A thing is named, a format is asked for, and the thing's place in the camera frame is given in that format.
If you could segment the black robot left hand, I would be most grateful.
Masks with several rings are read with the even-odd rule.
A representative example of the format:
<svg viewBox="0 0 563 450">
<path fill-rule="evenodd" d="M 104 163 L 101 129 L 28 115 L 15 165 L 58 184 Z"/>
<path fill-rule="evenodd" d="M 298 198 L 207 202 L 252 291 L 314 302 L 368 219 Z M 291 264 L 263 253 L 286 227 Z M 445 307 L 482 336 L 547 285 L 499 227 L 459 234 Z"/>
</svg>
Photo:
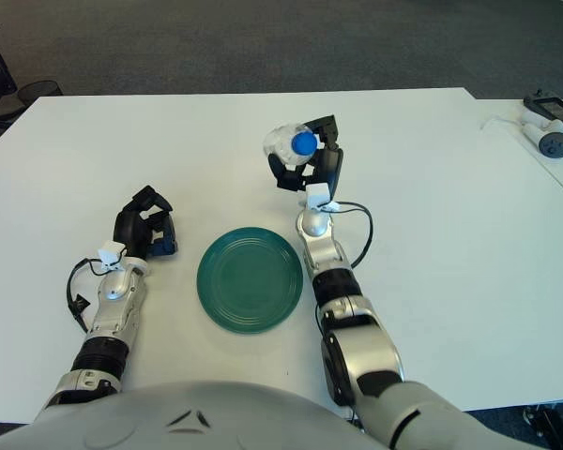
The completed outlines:
<svg viewBox="0 0 563 450">
<path fill-rule="evenodd" d="M 169 256 L 177 252 L 173 207 L 151 186 L 145 186 L 118 213 L 113 240 L 128 257 Z"/>
</svg>

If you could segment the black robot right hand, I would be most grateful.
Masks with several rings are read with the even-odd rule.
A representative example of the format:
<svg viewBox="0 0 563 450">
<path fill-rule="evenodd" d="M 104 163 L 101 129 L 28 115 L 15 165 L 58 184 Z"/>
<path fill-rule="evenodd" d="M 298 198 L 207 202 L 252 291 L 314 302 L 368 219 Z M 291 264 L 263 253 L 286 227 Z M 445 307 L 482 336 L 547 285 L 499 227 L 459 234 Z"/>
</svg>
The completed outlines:
<svg viewBox="0 0 563 450">
<path fill-rule="evenodd" d="M 327 183 L 333 197 L 343 160 L 338 134 L 334 115 L 270 131 L 263 149 L 277 187 L 299 191 L 310 184 Z"/>
</svg>

